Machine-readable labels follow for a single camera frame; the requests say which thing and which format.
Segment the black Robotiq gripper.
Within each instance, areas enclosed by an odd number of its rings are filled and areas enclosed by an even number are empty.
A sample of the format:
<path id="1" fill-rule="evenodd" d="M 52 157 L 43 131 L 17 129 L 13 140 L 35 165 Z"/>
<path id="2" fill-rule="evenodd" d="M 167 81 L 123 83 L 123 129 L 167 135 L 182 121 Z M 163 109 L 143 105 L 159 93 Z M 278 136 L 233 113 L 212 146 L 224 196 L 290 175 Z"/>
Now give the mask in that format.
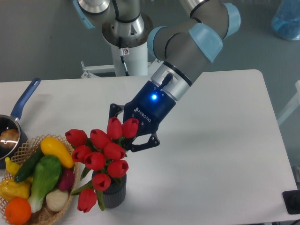
<path id="1" fill-rule="evenodd" d="M 155 132 L 158 130 L 160 122 L 175 105 L 176 103 L 171 97 L 159 90 L 154 83 L 147 81 L 133 100 L 126 103 L 125 106 L 110 104 L 109 119 L 118 117 L 124 111 L 123 121 L 136 118 L 140 123 L 144 123 L 144 127 L 139 129 L 138 135 L 151 134 L 148 141 L 134 144 L 134 140 L 132 140 L 125 146 L 126 150 L 139 152 L 160 145 L 160 140 Z"/>

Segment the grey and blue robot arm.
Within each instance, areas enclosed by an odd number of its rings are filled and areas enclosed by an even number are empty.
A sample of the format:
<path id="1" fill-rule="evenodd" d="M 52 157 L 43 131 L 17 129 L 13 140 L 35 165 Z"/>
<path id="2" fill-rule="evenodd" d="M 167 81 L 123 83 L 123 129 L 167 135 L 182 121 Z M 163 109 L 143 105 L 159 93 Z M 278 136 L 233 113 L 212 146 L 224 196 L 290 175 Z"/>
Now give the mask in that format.
<path id="1" fill-rule="evenodd" d="M 137 152 L 159 145 L 160 122 L 182 98 L 223 47 L 223 40 L 240 27 L 240 13 L 218 0 L 183 0 L 189 19 L 176 27 L 154 27 L 137 0 L 75 0 L 84 25 L 99 27 L 111 46 L 117 76 L 148 73 L 148 54 L 161 61 L 132 101 L 111 104 L 110 117 L 139 121 L 136 136 L 149 135 L 144 144 L 125 138 L 121 146 Z"/>

